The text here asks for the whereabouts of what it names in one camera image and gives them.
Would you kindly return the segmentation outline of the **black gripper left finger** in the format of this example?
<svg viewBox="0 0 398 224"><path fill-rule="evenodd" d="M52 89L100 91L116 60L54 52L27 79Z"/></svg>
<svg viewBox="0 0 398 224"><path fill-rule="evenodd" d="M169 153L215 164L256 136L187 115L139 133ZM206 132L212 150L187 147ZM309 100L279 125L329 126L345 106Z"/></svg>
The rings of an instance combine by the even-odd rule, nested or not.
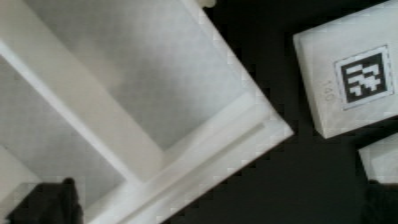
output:
<svg viewBox="0 0 398 224"><path fill-rule="evenodd" d="M75 179L41 183L6 216L7 224L84 224Z"/></svg>

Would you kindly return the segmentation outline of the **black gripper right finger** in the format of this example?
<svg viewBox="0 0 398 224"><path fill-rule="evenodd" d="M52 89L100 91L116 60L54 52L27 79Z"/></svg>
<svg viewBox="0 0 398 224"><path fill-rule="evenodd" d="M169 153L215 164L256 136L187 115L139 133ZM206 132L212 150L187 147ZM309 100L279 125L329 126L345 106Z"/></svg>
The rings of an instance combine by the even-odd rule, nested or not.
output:
<svg viewBox="0 0 398 224"><path fill-rule="evenodd" d="M365 199L361 224L398 224L398 184L372 180Z"/></svg>

